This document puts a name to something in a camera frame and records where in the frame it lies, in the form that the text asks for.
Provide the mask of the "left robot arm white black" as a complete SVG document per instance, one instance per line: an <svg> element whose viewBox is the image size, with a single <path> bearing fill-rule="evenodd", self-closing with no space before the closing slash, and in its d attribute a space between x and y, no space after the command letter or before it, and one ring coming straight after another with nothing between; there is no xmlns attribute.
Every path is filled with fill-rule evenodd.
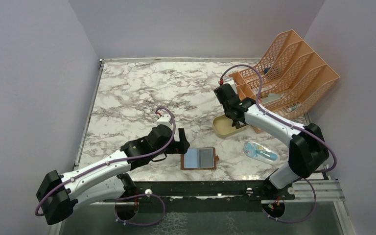
<svg viewBox="0 0 376 235"><path fill-rule="evenodd" d="M53 170L45 175L36 197L39 201L36 216L44 216L47 224L57 224L68 218L75 209L94 202L119 197L128 201L136 187L128 172L149 164L164 154L185 154L189 142L184 128L175 132L160 124L147 136L126 142L110 156L85 168L59 174Z"/></svg>

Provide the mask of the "black credit card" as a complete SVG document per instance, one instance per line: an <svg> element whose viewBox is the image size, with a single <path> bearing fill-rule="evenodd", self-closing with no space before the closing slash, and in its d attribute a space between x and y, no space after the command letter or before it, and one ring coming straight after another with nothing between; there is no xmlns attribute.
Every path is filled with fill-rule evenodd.
<svg viewBox="0 0 376 235"><path fill-rule="evenodd" d="M185 169L197 169L200 166L199 149L189 148L184 154L184 168Z"/></svg>

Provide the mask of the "brown leather card holder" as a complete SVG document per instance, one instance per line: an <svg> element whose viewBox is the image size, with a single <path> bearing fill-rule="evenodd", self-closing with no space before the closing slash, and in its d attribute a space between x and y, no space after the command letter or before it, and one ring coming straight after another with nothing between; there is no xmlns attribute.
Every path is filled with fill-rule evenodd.
<svg viewBox="0 0 376 235"><path fill-rule="evenodd" d="M189 148L181 155L181 170L215 170L218 160L214 147Z"/></svg>

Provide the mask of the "grey striped credit card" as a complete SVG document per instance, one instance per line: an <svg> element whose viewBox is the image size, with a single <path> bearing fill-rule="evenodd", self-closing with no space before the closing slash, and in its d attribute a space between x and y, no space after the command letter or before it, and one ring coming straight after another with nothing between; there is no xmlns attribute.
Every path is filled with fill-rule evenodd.
<svg viewBox="0 0 376 235"><path fill-rule="evenodd" d="M214 149L202 148L199 150L199 167L214 168Z"/></svg>

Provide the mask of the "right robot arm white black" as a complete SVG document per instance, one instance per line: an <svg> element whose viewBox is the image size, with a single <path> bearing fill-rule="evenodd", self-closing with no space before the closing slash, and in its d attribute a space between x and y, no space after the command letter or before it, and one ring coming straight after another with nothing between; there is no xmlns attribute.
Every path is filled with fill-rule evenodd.
<svg viewBox="0 0 376 235"><path fill-rule="evenodd" d="M234 125L243 123L257 127L288 147L288 162L263 182L262 192L267 198L277 198L286 186L309 177L328 159L329 152L318 125L302 125L276 115L251 98L240 99L229 84L223 84L213 92L225 116Z"/></svg>

